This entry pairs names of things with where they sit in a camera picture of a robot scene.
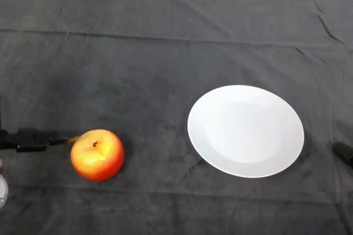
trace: black object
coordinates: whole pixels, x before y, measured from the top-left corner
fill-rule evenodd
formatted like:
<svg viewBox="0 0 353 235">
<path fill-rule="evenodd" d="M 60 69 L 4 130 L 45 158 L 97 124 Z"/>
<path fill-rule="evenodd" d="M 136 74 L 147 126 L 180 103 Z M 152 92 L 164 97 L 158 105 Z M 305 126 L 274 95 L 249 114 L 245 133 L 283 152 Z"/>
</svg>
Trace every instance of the black object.
<svg viewBox="0 0 353 235">
<path fill-rule="evenodd" d="M 50 145 L 73 142 L 77 137 L 59 138 L 57 131 L 40 131 L 32 128 L 8 133 L 0 129 L 0 149 L 16 149 L 17 152 L 44 151 Z"/>
<path fill-rule="evenodd" d="M 337 142 L 333 144 L 333 151 L 345 163 L 353 168 L 353 147 L 342 142 Z"/>
</svg>

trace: plate center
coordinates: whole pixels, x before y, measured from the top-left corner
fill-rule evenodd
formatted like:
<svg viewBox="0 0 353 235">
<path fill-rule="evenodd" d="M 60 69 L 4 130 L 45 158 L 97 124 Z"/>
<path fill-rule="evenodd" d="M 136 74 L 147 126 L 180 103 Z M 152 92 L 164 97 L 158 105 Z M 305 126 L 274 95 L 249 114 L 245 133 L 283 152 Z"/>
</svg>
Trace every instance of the plate center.
<svg viewBox="0 0 353 235">
<path fill-rule="evenodd" d="M 238 163 L 258 163 L 280 148 L 279 117 L 268 106 L 234 102 L 212 111 L 206 124 L 211 146 Z"/>
</svg>

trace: gray cloth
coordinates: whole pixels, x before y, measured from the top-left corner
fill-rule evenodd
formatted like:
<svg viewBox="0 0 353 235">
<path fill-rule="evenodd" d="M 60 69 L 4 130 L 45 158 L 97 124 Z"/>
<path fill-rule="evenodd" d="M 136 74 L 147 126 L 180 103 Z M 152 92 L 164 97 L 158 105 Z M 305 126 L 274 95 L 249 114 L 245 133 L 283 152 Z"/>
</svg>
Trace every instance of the gray cloth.
<svg viewBox="0 0 353 235">
<path fill-rule="evenodd" d="M 3 127 L 118 133 L 126 159 L 79 177 L 70 145 L 3 151 L 0 234 L 353 234 L 353 0 L 0 0 Z M 214 88 L 267 89 L 303 151 L 277 175 L 222 173 L 186 129 Z"/>
</svg>

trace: dark gray tablecloth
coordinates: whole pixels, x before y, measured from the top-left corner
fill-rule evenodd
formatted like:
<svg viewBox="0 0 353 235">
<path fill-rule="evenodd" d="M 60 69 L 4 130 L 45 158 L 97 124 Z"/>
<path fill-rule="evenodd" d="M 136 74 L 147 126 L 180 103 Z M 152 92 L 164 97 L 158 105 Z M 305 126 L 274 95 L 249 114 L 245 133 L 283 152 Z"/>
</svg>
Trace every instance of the dark gray tablecloth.
<svg viewBox="0 0 353 235">
<path fill-rule="evenodd" d="M 122 171 L 79 177 L 70 146 L 3 151 L 0 234 L 352 234 L 353 0 L 0 0 L 3 127 L 119 133 Z M 267 89 L 297 111 L 299 159 L 233 177 L 193 149 L 204 93 Z"/>
</svg>

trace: apple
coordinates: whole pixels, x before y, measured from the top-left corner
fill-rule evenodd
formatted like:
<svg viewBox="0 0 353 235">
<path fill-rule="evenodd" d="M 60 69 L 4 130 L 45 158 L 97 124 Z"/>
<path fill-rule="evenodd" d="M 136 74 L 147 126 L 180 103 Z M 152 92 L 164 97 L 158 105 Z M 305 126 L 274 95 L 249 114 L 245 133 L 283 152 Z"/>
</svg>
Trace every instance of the apple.
<svg viewBox="0 0 353 235">
<path fill-rule="evenodd" d="M 82 177 L 91 181 L 104 181 L 115 175 L 124 161 L 120 139 L 104 129 L 83 134 L 71 149 L 71 162 Z"/>
</svg>

